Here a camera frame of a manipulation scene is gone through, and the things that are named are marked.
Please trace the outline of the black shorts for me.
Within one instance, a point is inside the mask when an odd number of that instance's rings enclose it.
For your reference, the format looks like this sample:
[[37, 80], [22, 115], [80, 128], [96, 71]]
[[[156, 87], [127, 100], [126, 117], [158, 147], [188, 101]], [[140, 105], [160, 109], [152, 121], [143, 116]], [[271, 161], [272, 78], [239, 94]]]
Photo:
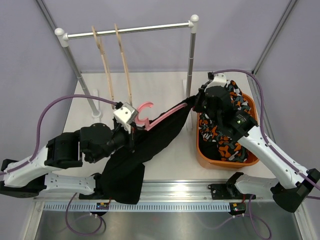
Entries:
[[134, 151], [121, 148], [111, 155], [99, 180], [103, 200], [111, 199], [130, 205], [138, 203], [144, 181], [144, 163], [168, 147], [179, 135], [195, 102], [196, 96], [190, 96], [182, 101], [185, 107], [151, 130], [136, 131]]

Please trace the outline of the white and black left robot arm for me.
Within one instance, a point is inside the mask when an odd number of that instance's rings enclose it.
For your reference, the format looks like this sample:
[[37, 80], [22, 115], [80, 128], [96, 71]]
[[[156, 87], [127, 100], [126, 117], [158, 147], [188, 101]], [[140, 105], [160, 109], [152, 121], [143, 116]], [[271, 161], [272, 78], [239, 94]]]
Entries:
[[35, 156], [21, 161], [5, 159], [0, 193], [13, 198], [35, 198], [40, 193], [78, 193], [82, 200], [107, 198], [108, 188], [102, 175], [87, 177], [58, 175], [56, 172], [80, 168], [84, 162], [97, 163], [117, 150], [134, 146], [134, 133], [120, 124], [110, 129], [103, 123], [65, 132], [50, 140]]

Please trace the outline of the orange camouflage shorts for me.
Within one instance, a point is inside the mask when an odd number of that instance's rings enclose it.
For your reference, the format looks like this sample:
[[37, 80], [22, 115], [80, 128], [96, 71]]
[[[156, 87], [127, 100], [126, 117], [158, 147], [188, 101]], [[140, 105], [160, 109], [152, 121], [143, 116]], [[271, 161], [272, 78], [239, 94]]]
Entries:
[[[243, 92], [235, 81], [228, 80], [224, 89], [228, 91], [235, 110], [244, 110], [248, 114], [252, 113], [248, 99], [243, 96]], [[218, 127], [205, 113], [199, 114], [198, 133], [198, 147], [206, 158], [235, 163], [244, 163], [248, 159], [248, 150], [219, 131]]]

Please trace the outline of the beige wooden hanger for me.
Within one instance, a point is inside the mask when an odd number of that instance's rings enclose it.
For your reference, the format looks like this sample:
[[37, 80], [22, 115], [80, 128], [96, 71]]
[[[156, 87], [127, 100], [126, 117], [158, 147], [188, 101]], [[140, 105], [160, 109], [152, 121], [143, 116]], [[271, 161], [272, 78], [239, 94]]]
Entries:
[[107, 55], [106, 55], [105, 49], [104, 49], [103, 40], [101, 37], [98, 36], [98, 33], [97, 33], [94, 26], [91, 27], [91, 30], [93, 33], [93, 37], [94, 37], [96, 46], [97, 46], [99, 53], [100, 53], [100, 56], [101, 56], [105, 77], [108, 82], [110, 98], [112, 101], [114, 101], [115, 99], [114, 99], [114, 89], [113, 89], [112, 77], [111, 77], [111, 73], [110, 73], [108, 58], [107, 58]]
[[126, 55], [125, 55], [124, 48], [123, 48], [123, 45], [122, 45], [121, 35], [119, 34], [118, 26], [117, 26], [116, 23], [114, 24], [114, 30], [115, 30], [115, 34], [116, 34], [116, 37], [117, 37], [117, 42], [118, 42], [118, 46], [119, 46], [119, 50], [120, 50], [120, 55], [121, 55], [121, 59], [122, 59], [122, 64], [123, 64], [123, 69], [124, 69], [124, 74], [125, 74], [125, 79], [126, 79], [126, 83], [127, 83], [128, 100], [129, 100], [129, 103], [132, 104], [132, 103], [133, 103], [133, 97], [132, 97], [132, 88], [131, 88], [130, 74], [129, 74], [129, 69], [128, 69], [128, 64], [127, 64]]

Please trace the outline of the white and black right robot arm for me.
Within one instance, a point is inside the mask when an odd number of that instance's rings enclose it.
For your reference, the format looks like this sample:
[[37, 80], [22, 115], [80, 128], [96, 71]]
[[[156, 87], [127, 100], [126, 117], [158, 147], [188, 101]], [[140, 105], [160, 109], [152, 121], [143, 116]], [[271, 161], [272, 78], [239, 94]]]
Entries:
[[194, 111], [205, 113], [225, 136], [249, 150], [275, 176], [263, 178], [235, 173], [226, 182], [226, 192], [231, 198], [248, 194], [272, 199], [283, 210], [294, 213], [317, 187], [320, 172], [299, 164], [263, 132], [262, 126], [249, 113], [235, 110], [230, 94], [222, 86], [202, 85], [196, 95]]

